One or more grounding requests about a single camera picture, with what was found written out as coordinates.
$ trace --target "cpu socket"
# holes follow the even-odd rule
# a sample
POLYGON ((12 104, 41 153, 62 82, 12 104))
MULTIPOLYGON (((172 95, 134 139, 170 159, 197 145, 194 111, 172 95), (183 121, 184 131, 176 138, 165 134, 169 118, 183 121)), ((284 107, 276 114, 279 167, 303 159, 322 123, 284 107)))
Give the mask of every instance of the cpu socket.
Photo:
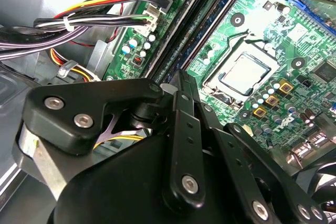
POLYGON ((203 82, 204 91, 245 102, 279 69, 274 54, 271 44, 249 34, 229 39, 225 56, 203 82))

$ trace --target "motherboard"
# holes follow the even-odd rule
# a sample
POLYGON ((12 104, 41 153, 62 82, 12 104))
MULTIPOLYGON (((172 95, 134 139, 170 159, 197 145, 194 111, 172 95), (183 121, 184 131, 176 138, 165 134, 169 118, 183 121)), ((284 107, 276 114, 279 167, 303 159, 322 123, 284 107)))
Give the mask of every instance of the motherboard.
POLYGON ((207 0, 175 38, 190 0, 168 1, 137 7, 152 24, 127 29, 105 79, 169 83, 184 69, 220 122, 240 124, 264 149, 280 146, 300 160, 334 149, 333 1, 207 0))

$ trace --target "green circuit board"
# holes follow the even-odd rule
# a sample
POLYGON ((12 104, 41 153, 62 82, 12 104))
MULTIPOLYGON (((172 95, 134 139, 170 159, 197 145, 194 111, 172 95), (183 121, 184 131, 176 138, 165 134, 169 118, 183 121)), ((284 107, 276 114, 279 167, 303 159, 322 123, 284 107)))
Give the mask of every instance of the green circuit board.
MULTIPOLYGON (((290 12, 284 14, 276 10, 275 6, 267 7, 267 2, 273 5, 277 0, 238 0, 198 52, 187 72, 196 78, 201 99, 216 111, 222 124, 237 122, 240 125, 247 125, 252 131, 267 125, 271 133, 254 134, 254 139, 262 147, 267 148, 266 141, 271 139, 273 144, 291 148, 305 132, 310 130, 299 117, 299 113, 306 108, 311 109, 315 114, 325 112, 330 118, 336 120, 333 118, 335 114, 330 111, 333 102, 336 101, 336 95, 334 95, 336 94, 336 78, 334 78, 336 68, 330 67, 328 74, 331 80, 323 81, 318 77, 323 72, 325 64, 336 66, 336 39, 296 7, 290 6, 290 12), (231 17, 236 13, 245 16, 244 23, 239 27, 234 27, 231 23, 231 17), (264 103, 260 106, 266 112, 262 117, 254 115, 255 110, 251 107, 250 100, 247 100, 241 108, 237 108, 227 105, 202 89, 206 77, 225 56, 228 40, 246 31, 270 42, 280 65, 273 76, 251 98, 264 91, 271 80, 283 80, 292 86, 288 94, 279 90, 275 92, 274 96, 279 100, 276 105, 269 106, 264 103), (214 56, 209 59, 209 62, 205 62, 209 49, 214 50, 214 56), (302 66, 293 68, 293 60, 299 57, 303 59, 302 66), (309 81, 309 87, 298 80, 302 76, 309 81), (286 104, 293 104, 296 112, 289 114, 288 109, 285 108, 286 104), (272 119, 274 115, 280 116, 284 121, 287 120, 288 124, 279 127, 279 124, 272 119)), ((319 3, 316 3, 316 6, 310 6, 310 8, 318 9, 318 5, 319 3)), ((331 16, 336 16, 336 9, 330 9, 328 12, 331 16)))
MULTIPOLYGON (((126 34, 123 36, 119 48, 116 50, 113 61, 110 63, 104 79, 118 80, 118 79, 133 79, 138 78, 148 62, 151 60, 152 55, 156 48, 160 45, 160 40, 164 37, 172 21, 178 14, 186 0, 173 0, 169 10, 166 13, 160 13, 157 20, 157 28, 155 30, 156 40, 151 42, 151 48, 146 49, 146 56, 140 57, 140 51, 144 50, 144 43, 148 42, 148 37, 139 34, 133 28, 128 28, 126 34), (135 39, 138 45, 131 48, 129 54, 122 52, 123 46, 129 46, 130 39, 135 39), (141 60, 140 64, 134 63, 134 58, 138 57, 141 60)), ((139 7, 136 9, 136 14, 142 14, 144 10, 153 7, 150 3, 140 2, 139 7)))

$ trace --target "metal screw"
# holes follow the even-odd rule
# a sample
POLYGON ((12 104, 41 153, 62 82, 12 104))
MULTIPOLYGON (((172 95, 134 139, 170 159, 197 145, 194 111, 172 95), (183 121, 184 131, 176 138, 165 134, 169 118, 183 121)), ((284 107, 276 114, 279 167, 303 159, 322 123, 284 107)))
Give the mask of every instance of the metal screw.
POLYGON ((256 214, 262 219, 267 220, 268 219, 268 212, 266 208, 261 204, 259 201, 255 200, 252 202, 253 210, 256 212, 256 214))
POLYGON ((204 108, 205 108, 205 110, 207 112, 211 112, 212 111, 212 108, 209 105, 207 105, 207 104, 204 105, 204 108))
POLYGON ((237 125, 233 125, 233 128, 235 129, 236 132, 242 132, 240 128, 237 125))
POLYGON ((322 220, 323 219, 323 215, 320 213, 319 210, 317 210, 316 207, 312 206, 310 207, 311 211, 313 212, 313 214, 316 216, 316 218, 322 220))
POLYGON ((186 95, 182 95, 182 98, 186 101, 189 101, 189 98, 186 95))
POLYGON ((195 193, 198 192, 197 181, 189 175, 183 176, 182 185, 183 185, 184 189, 190 194, 195 194, 195 193))
POLYGON ((160 88, 154 84, 149 84, 149 87, 151 90, 155 91, 155 92, 159 92, 160 88))
POLYGON ((44 100, 44 105, 51 110, 60 110, 64 107, 64 102, 57 97, 49 97, 44 100))
POLYGON ((78 114, 73 119, 75 122, 75 125, 77 125, 80 128, 89 128, 93 126, 93 119, 89 115, 86 114, 78 114))
POLYGON ((272 50, 272 49, 273 49, 273 45, 272 45, 272 43, 266 43, 266 44, 264 45, 264 49, 265 49, 265 51, 272 50))
POLYGON ((310 214, 308 213, 308 211, 301 205, 298 205, 298 209, 300 211, 300 213, 307 219, 310 220, 310 214))

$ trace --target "white connector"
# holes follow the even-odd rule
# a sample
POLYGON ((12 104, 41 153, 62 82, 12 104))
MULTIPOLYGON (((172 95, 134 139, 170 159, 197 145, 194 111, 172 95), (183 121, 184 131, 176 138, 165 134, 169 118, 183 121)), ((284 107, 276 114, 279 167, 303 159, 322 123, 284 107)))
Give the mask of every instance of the white connector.
POLYGON ((159 18, 160 11, 155 8, 152 4, 149 5, 149 7, 143 11, 142 14, 149 15, 152 17, 152 19, 149 19, 149 24, 145 26, 137 26, 134 30, 137 31, 139 34, 141 34, 144 37, 148 37, 148 35, 155 31, 157 27, 157 19, 159 18))

